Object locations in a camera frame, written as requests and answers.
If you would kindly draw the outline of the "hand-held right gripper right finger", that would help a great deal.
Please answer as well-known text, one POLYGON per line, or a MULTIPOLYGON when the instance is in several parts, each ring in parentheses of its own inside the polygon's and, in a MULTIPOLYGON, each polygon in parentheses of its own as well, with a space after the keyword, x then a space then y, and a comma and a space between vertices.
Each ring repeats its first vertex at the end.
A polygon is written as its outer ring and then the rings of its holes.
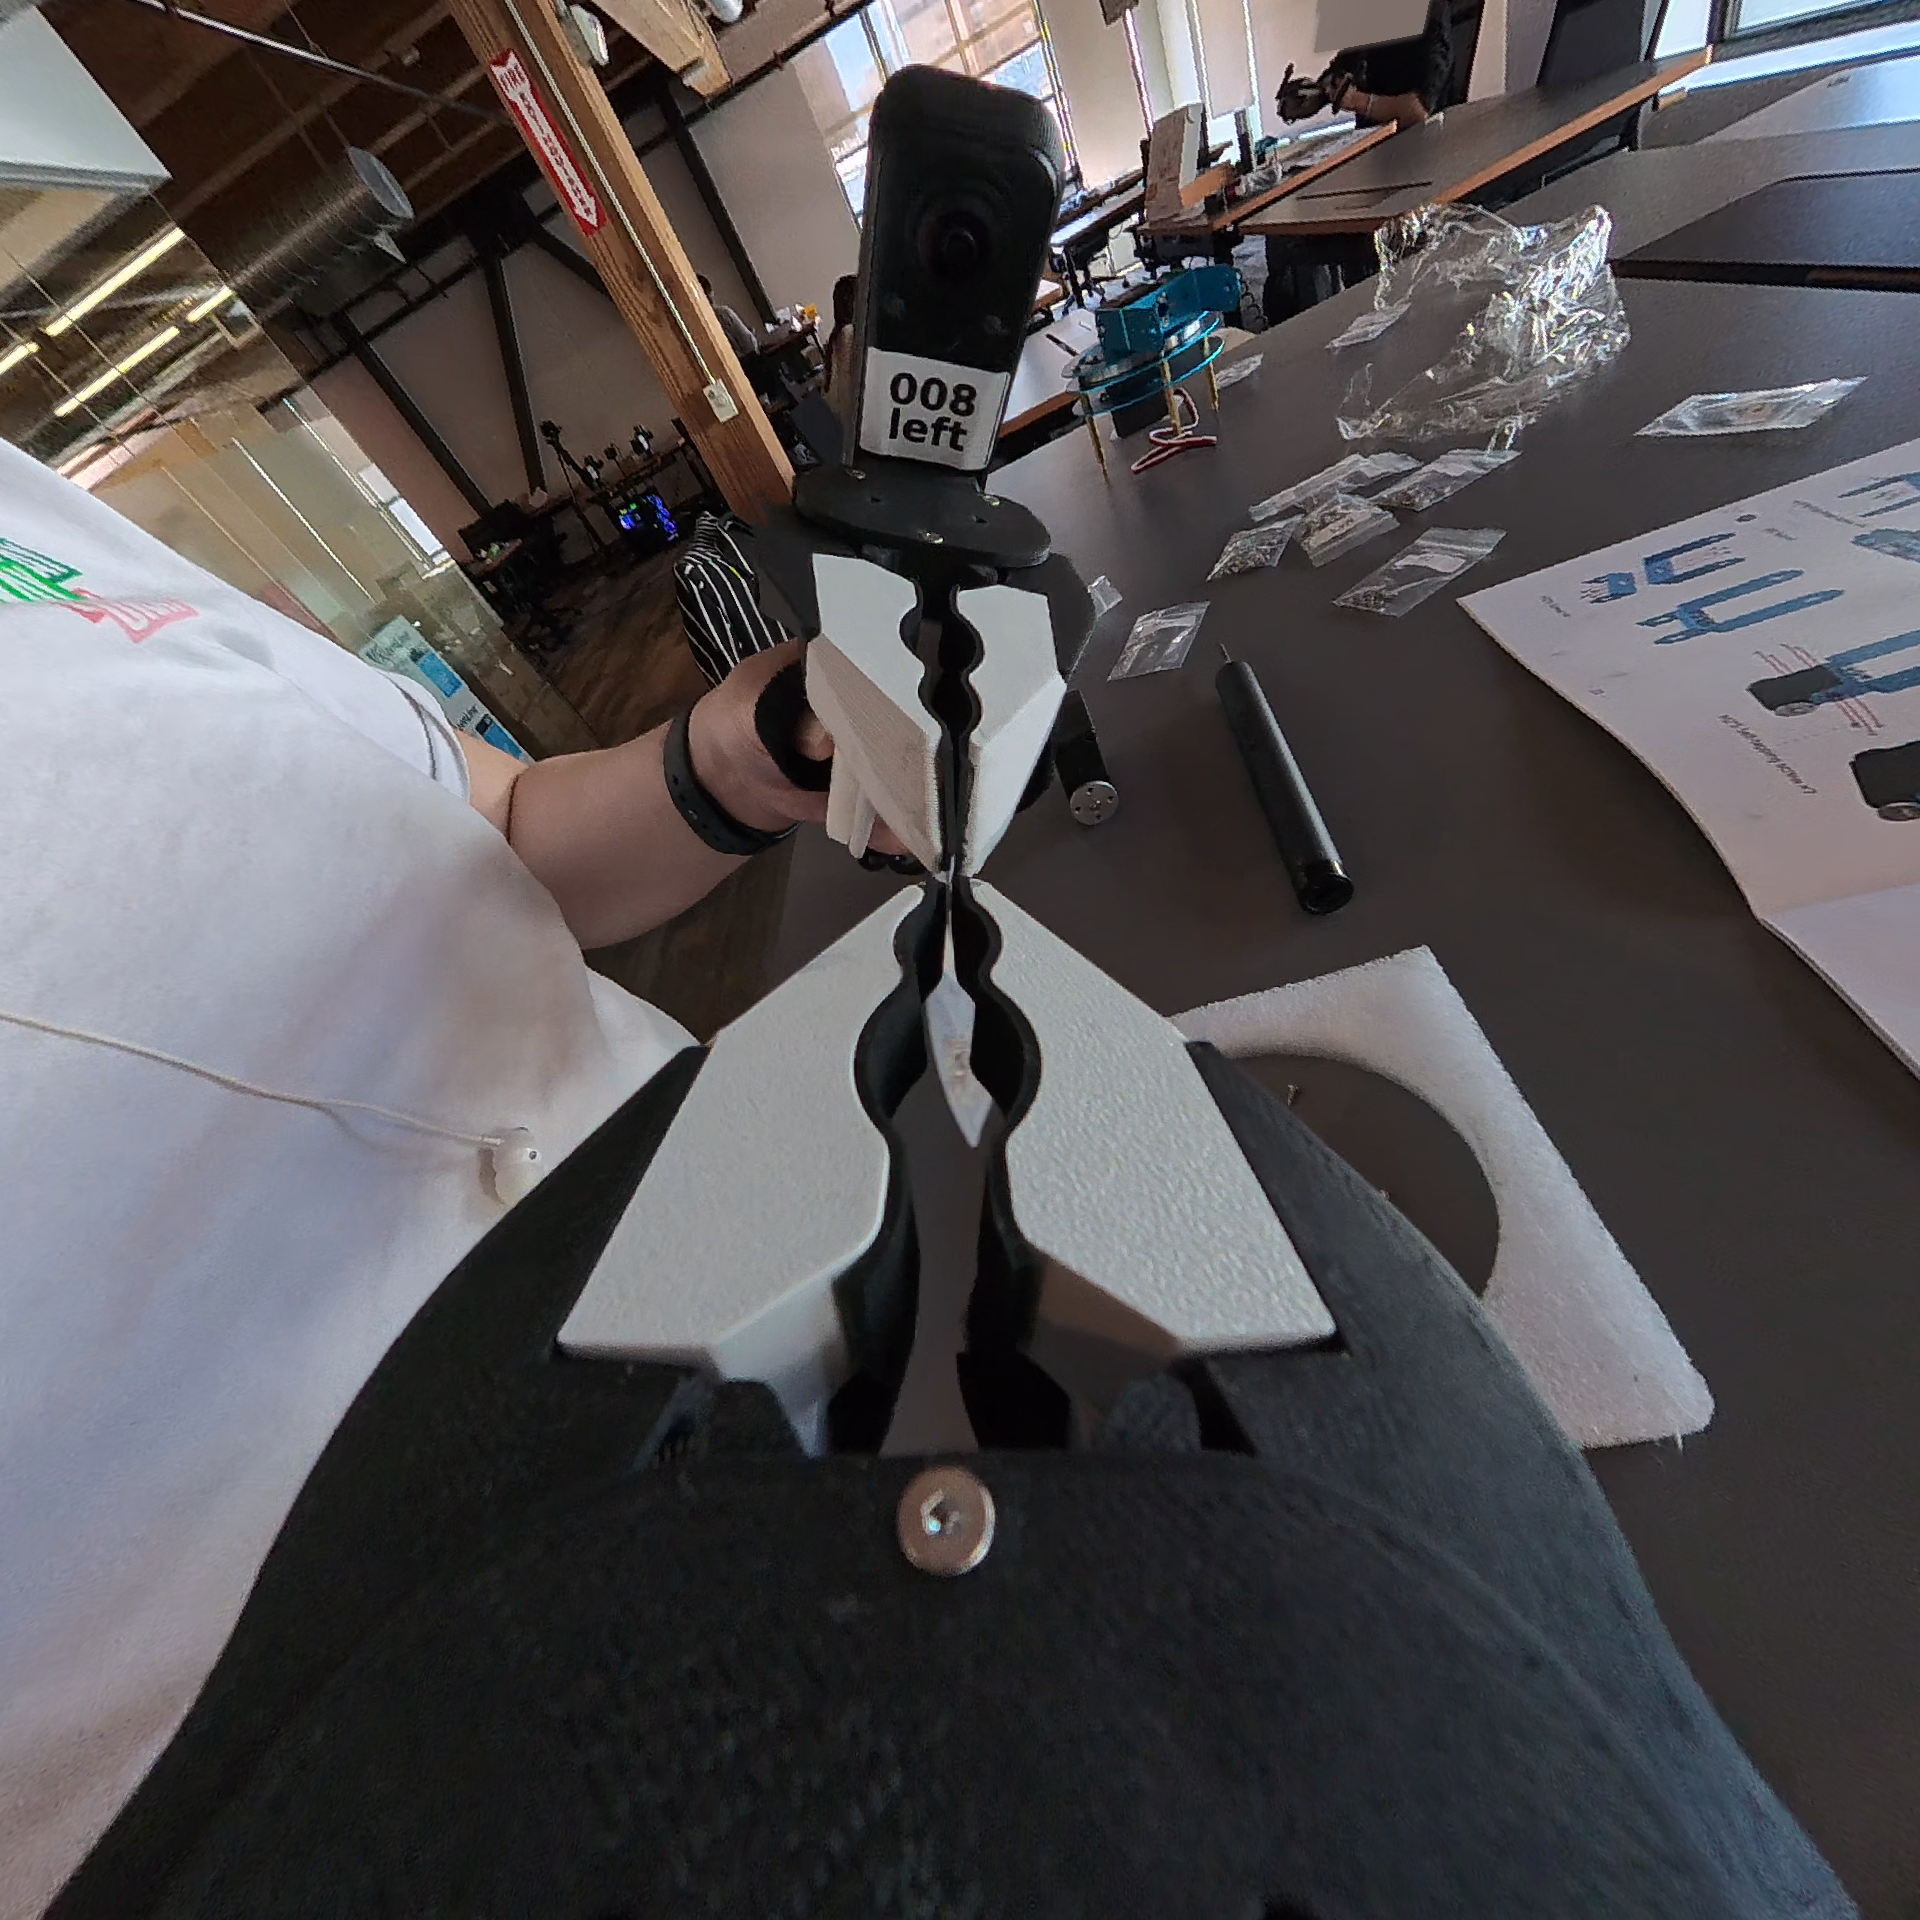
POLYGON ((988 882, 950 898, 995 1103, 955 1355, 975 1441, 1067 1449, 1190 1361, 1330 1344, 1332 1310, 1181 1032, 988 882))

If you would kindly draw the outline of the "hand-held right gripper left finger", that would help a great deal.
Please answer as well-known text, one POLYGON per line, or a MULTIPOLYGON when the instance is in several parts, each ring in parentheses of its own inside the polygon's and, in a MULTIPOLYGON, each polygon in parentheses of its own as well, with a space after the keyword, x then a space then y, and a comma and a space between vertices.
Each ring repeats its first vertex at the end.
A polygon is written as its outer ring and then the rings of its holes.
POLYGON ((766 1386, 810 1454, 879 1447, 921 1309, 895 1117, 941 931, 902 888, 713 1039, 565 1353, 766 1386))

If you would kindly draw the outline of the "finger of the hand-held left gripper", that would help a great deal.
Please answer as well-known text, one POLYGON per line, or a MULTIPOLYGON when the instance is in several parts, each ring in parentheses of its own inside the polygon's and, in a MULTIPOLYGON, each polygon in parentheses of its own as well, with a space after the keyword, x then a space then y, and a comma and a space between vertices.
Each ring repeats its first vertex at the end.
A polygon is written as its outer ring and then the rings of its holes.
POLYGON ((950 821, 941 879, 972 879, 1001 843, 1041 766, 1066 701, 1043 592, 1006 583, 950 587, 963 664, 950 821))
POLYGON ((902 638, 921 622, 918 591, 837 555, 815 555, 812 576, 821 629, 806 647, 806 704, 833 739, 825 831, 860 857, 886 826, 934 873, 943 866, 943 734, 921 701, 923 664, 902 638))

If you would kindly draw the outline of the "black servo motor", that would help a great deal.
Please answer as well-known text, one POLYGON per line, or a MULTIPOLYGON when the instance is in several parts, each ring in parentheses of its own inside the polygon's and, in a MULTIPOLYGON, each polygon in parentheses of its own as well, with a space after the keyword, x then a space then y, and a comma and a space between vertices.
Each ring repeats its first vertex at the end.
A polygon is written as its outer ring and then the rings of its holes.
POLYGON ((1067 690, 1062 697, 1047 742, 1047 763, 1079 826, 1105 826, 1116 815, 1117 787, 1100 747, 1087 702, 1079 690, 1067 690))

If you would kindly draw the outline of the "instruction booklet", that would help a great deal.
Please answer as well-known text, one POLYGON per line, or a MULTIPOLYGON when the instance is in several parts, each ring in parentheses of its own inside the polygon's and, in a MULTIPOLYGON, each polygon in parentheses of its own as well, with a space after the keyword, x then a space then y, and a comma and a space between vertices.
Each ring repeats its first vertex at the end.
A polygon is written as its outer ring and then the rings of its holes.
POLYGON ((1917 1069, 1917 445, 1461 600, 1917 1069))

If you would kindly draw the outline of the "person's left forearm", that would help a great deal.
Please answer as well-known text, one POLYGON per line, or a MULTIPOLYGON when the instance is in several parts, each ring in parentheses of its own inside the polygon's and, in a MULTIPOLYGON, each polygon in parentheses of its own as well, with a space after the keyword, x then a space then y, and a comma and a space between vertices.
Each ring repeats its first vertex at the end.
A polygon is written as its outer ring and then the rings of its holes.
POLYGON ((666 739, 658 728, 613 750, 521 761, 461 737, 473 809, 586 952, 671 921, 748 864, 710 849, 669 799, 666 739))

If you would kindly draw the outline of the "blue robot base with disc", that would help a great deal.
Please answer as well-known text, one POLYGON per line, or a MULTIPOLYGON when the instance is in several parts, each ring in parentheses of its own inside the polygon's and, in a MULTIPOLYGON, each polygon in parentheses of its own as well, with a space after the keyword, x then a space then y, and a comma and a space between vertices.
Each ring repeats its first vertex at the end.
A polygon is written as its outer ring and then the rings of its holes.
POLYGON ((1215 447, 1204 431, 1188 383, 1202 377, 1218 408, 1215 361, 1239 323, 1244 285, 1235 266, 1210 264, 1156 280, 1095 313, 1095 343, 1079 352, 1062 379, 1087 426, 1095 464, 1108 472, 1101 419, 1148 413, 1148 450, 1131 472, 1143 473, 1183 450, 1215 447))

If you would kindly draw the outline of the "dark desk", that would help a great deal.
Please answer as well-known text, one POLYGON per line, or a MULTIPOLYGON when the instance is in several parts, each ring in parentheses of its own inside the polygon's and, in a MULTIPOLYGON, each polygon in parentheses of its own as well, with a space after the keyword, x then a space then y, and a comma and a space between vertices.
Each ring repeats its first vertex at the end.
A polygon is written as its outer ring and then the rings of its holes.
POLYGON ((1428 946, 1714 1394, 1601 1454, 1679 1650, 1868 1915, 1915 1915, 1915 1077, 1669 793, 1446 597, 1332 608, 1373 559, 1223 583, 1183 669, 1106 682, 1244 510, 1338 458, 1346 312, 1262 339, 1218 447, 1001 472, 1119 608, 1076 680, 1116 823, 1049 799, 988 879, 1166 1016, 1428 946), (1215 697, 1253 666, 1354 881, 1303 913, 1215 697))

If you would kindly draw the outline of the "wooden edged desk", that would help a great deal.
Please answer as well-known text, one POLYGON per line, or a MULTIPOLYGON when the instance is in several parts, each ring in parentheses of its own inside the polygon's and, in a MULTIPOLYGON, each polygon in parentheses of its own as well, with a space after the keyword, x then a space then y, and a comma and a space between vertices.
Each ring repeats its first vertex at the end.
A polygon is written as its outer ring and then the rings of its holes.
POLYGON ((1466 205, 1538 177, 1553 157, 1619 129, 1631 111, 1710 61, 1711 49, 1697 49, 1594 81, 1466 103, 1409 130, 1373 130, 1221 216, 1196 211, 1164 224, 1139 222, 1135 246, 1226 258, 1239 239, 1253 237, 1297 243, 1370 237, 1414 208, 1466 205))

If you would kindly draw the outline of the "person's left hand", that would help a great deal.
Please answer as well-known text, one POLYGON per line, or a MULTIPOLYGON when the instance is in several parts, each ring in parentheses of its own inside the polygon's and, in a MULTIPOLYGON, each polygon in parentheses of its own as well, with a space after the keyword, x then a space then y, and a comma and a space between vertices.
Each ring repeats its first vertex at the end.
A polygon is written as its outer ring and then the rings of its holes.
POLYGON ((690 712, 689 761, 705 793, 742 829, 787 833, 822 826, 827 797, 790 782, 757 730, 761 689, 730 682, 690 712))

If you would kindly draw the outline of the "striped black white cloth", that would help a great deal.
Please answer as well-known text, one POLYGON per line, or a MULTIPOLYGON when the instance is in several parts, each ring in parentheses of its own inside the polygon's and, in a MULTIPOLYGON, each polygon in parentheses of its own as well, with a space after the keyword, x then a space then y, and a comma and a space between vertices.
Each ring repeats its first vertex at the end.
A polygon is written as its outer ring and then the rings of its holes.
POLYGON ((750 527, 730 513, 697 513, 677 550, 675 591, 693 664, 708 689, 739 666, 794 640, 761 605, 750 527))

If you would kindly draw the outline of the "black wristband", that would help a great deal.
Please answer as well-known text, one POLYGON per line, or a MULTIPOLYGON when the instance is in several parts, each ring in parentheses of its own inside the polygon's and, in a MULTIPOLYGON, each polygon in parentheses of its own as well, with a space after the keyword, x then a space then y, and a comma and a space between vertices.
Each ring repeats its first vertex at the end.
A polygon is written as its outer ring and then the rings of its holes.
POLYGON ((754 857, 790 839, 798 829, 761 831, 741 823, 699 779, 690 758, 690 715, 678 712, 662 737, 662 784, 684 826, 721 857, 754 857))

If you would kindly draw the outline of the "white foam pad with hole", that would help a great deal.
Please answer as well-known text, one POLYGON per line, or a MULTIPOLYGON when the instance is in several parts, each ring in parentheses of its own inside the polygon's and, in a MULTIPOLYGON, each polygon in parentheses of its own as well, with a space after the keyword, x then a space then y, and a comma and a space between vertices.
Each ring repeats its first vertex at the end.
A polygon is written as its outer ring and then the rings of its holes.
POLYGON ((1303 1055, 1363 1069, 1459 1134, 1498 1210, 1481 1306, 1569 1441, 1626 1449, 1710 1426, 1706 1377, 1434 952, 1221 1000, 1173 1023, 1237 1061, 1303 1055))

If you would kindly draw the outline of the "crumpled clear plastic wrap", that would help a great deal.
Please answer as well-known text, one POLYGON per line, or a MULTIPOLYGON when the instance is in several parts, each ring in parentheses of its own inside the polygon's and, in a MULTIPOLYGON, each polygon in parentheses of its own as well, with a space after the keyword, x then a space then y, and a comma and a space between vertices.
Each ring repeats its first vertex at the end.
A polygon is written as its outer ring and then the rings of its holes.
POLYGON ((1334 431, 1346 445, 1427 445, 1524 429, 1578 383, 1619 361, 1631 330, 1617 287, 1614 214, 1516 224, 1428 202, 1377 232, 1377 313, 1459 320, 1452 345, 1396 391, 1357 374, 1334 431))

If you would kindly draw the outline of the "person's white shirt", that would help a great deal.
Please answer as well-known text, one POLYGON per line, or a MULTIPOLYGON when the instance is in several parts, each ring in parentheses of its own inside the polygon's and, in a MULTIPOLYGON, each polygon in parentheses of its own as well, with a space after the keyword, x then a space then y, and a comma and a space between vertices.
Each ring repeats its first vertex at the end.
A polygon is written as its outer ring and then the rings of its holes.
POLYGON ((347 1407, 690 1037, 587 969, 438 707, 3 455, 3 1897, 219 1663, 347 1407))

